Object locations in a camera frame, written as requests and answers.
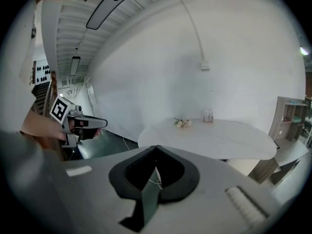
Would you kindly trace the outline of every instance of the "floor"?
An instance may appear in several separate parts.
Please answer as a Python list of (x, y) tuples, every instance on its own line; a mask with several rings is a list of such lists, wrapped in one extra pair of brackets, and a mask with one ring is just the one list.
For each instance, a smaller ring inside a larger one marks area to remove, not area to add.
[(78, 148), (82, 157), (87, 159), (126, 152), (138, 148), (138, 145), (127, 139), (123, 140), (111, 132), (101, 130), (100, 136), (82, 140)]
[[(299, 141), (305, 143), (306, 138), (300, 136)], [(273, 196), (280, 204), (286, 203), (301, 192), (312, 168), (312, 149), (309, 149), (309, 151), (300, 158), (300, 162), (295, 169), (277, 187), (270, 181), (262, 183), (263, 186), (272, 191)]]

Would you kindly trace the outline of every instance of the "person's hand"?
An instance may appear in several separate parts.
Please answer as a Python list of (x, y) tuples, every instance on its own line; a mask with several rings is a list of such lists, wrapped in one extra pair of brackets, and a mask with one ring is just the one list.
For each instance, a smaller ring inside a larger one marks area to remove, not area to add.
[[(74, 131), (74, 128), (75, 128), (75, 121), (72, 119), (72, 120), (70, 120), (70, 121), (68, 122), (68, 124), (69, 124), (69, 129), (70, 129), (70, 131), (73, 132), (73, 131)], [(98, 128), (97, 131), (96, 131), (96, 133), (94, 134), (94, 137), (95, 137), (95, 136), (99, 136), (99, 135), (100, 135), (100, 131), (101, 131), (101, 129)], [(66, 141), (65, 134), (64, 134), (63, 132), (59, 133), (59, 134), (58, 134), (58, 139)]]

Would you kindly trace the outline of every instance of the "shelf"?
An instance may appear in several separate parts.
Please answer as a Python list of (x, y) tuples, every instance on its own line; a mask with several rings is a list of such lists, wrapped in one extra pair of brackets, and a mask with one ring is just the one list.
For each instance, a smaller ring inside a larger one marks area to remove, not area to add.
[(298, 125), (299, 125), (298, 122), (293, 122), (290, 125), (291, 127), (289, 128), (289, 131), (288, 131), (288, 133), (286, 135), (286, 139), (288, 139), (290, 141), (293, 140), (293, 138), (296, 136), (296, 133), (297, 133), (297, 130), (298, 130)]
[(292, 121), (293, 121), (293, 123), (300, 123), (300, 122), (301, 122), (301, 117), (294, 116), (294, 117), (292, 118)]
[(303, 106), (303, 107), (307, 107), (307, 104), (304, 103), (292, 103), (292, 102), (285, 102), (285, 105), (290, 105), (290, 106)]
[(274, 136), (274, 140), (275, 139), (280, 139), (280, 138), (289, 138), (288, 133), (290, 132), (290, 130), (293, 128), (293, 126), (295, 126), (295, 123), (281, 123), (275, 136)]

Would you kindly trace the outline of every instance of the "black foam cutout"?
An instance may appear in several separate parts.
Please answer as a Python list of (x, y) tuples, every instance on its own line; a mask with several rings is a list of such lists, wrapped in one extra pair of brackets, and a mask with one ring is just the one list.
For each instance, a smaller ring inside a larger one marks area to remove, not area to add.
[(109, 180), (116, 193), (121, 198), (136, 201), (133, 215), (123, 219), (120, 224), (135, 232), (140, 232), (144, 227), (142, 190), (156, 166), (163, 188), (158, 195), (158, 204), (186, 198), (199, 183), (197, 167), (162, 146), (151, 146), (115, 165), (109, 172)]

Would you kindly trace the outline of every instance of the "person's arm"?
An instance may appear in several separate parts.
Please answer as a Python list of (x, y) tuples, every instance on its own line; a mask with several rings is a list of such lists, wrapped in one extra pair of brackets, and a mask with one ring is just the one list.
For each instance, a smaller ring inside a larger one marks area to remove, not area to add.
[(65, 140), (62, 126), (57, 121), (37, 115), (31, 110), (26, 116), (21, 131), (32, 136)]

